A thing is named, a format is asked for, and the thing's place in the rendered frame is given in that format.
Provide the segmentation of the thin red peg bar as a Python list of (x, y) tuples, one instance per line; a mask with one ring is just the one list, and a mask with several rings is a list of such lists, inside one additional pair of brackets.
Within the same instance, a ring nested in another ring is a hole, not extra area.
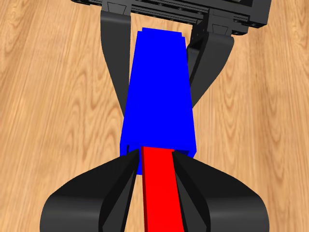
[(173, 151), (141, 148), (145, 232), (184, 232)]

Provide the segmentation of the blue hollow socket block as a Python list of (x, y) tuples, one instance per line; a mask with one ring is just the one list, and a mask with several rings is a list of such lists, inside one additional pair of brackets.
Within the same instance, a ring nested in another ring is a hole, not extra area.
[(143, 28), (137, 34), (120, 153), (166, 148), (197, 151), (185, 38), (180, 32)]

